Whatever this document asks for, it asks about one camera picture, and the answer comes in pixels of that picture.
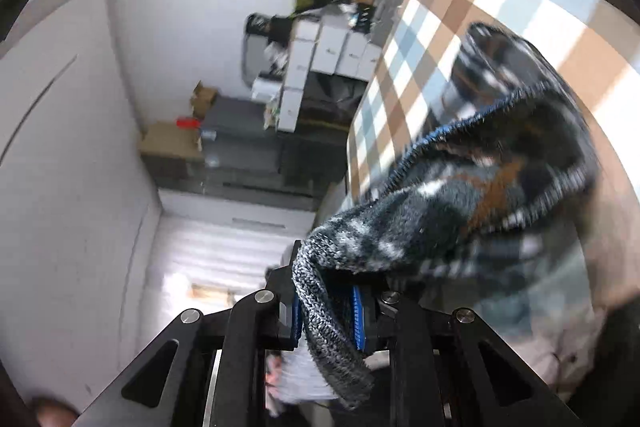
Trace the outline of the plaid fleece jacket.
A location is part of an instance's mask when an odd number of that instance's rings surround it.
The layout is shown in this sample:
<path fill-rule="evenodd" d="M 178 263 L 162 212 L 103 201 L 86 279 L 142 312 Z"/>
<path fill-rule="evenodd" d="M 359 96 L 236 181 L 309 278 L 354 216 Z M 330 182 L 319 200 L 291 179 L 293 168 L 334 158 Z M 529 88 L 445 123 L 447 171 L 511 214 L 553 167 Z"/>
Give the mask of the plaid fleece jacket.
<path fill-rule="evenodd" d="M 506 40 L 503 56 L 473 46 L 462 68 L 510 88 L 414 141 L 363 202 L 299 248 L 304 344 L 288 376 L 310 376 L 305 399 L 356 407 L 373 388 L 336 287 L 342 272 L 381 274 L 422 303 L 477 307 L 514 343 L 555 340 L 590 309 L 574 222 L 599 166 L 573 91 L 522 39 Z"/>

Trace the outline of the dark grey refrigerator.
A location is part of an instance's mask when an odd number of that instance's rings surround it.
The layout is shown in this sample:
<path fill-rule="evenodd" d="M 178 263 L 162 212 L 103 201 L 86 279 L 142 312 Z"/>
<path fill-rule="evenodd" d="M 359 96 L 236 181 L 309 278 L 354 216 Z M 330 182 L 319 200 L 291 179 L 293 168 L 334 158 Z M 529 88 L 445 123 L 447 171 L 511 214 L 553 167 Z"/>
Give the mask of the dark grey refrigerator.
<path fill-rule="evenodd" d="M 159 188 L 293 210 L 317 210 L 343 174 L 329 145 L 266 129 L 264 106 L 224 96 L 194 124 L 151 124 L 139 153 Z"/>

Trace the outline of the cardboard box on refrigerator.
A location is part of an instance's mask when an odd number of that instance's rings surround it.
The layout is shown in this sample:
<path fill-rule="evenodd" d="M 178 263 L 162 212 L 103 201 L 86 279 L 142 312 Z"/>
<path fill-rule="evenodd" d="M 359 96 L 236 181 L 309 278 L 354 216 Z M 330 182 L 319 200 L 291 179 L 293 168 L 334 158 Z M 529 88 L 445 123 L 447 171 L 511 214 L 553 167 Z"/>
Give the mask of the cardboard box on refrigerator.
<path fill-rule="evenodd" d="M 204 83 L 199 81 L 190 98 L 192 116 L 199 120 L 204 119 L 209 109 L 213 106 L 217 93 L 216 88 L 205 86 Z"/>

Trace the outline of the white dressing desk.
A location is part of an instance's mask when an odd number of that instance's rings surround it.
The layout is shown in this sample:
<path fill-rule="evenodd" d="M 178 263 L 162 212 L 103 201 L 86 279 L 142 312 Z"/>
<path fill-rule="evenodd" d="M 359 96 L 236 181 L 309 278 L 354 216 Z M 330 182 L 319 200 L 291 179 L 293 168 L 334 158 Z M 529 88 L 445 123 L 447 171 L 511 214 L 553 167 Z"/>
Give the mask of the white dressing desk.
<path fill-rule="evenodd" d="M 268 102 L 268 120 L 293 133 L 300 126 L 343 129 L 355 115 L 382 48 L 352 26 L 342 12 L 296 17 L 271 60 L 277 92 Z"/>

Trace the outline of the checkered bed sheet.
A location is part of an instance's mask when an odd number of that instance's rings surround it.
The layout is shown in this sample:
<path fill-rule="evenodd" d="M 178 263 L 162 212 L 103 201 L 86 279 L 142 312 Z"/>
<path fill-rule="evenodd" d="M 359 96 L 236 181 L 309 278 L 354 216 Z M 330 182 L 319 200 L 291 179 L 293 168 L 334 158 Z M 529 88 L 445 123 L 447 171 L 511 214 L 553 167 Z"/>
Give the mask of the checkered bed sheet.
<path fill-rule="evenodd" d="M 605 0 L 404 0 L 349 131 L 347 193 L 366 197 L 422 135 L 495 104 L 510 86 L 462 68 L 473 46 L 531 44 L 591 112 L 639 181 L 639 26 Z"/>

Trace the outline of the black gift bag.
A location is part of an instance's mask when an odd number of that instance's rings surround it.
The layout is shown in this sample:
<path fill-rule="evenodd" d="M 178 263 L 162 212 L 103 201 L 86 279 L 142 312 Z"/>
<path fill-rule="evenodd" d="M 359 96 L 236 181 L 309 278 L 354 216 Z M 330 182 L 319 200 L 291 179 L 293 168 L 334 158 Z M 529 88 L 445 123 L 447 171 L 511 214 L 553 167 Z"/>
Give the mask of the black gift bag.
<path fill-rule="evenodd" d="M 290 41 L 294 20 L 291 17 L 268 16 L 260 13 L 246 18 L 244 34 L 266 38 L 269 43 L 287 46 Z"/>

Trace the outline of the silver aluminium suitcase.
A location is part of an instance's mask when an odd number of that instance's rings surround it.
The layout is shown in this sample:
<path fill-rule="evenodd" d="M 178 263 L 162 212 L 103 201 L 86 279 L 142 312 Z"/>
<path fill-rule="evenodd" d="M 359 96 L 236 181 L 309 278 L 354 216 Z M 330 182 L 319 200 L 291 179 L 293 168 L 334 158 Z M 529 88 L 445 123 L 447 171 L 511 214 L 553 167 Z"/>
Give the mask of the silver aluminium suitcase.
<path fill-rule="evenodd" d="M 372 18 L 370 41 L 376 46 L 384 46 L 397 20 L 397 10 L 404 0 L 378 0 Z"/>

